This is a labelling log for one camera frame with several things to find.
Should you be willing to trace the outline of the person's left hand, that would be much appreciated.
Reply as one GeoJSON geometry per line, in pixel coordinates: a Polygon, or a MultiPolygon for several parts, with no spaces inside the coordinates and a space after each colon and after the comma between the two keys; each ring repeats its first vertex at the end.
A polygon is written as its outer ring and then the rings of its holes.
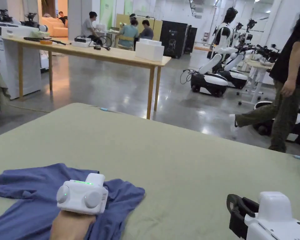
{"type": "Polygon", "coordinates": [[[96,221],[95,215],[60,211],[54,219],[50,240],[83,240],[89,227],[96,221]]]}

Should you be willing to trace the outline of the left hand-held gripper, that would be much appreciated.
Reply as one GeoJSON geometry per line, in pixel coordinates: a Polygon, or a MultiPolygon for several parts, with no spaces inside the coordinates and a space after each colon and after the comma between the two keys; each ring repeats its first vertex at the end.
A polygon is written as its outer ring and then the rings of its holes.
{"type": "Polygon", "coordinates": [[[98,173],[88,174],[85,181],[65,181],[56,195],[57,207],[62,211],[78,214],[104,213],[108,198],[104,181],[105,176],[98,173]]]}

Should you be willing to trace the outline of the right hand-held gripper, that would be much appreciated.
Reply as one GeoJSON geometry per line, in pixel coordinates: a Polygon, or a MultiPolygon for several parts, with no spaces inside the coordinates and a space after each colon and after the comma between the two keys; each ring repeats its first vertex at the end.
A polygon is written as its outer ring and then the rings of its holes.
{"type": "Polygon", "coordinates": [[[229,194],[227,209],[229,229],[241,240],[300,240],[300,221],[281,192],[260,192],[259,202],[229,194]]]}

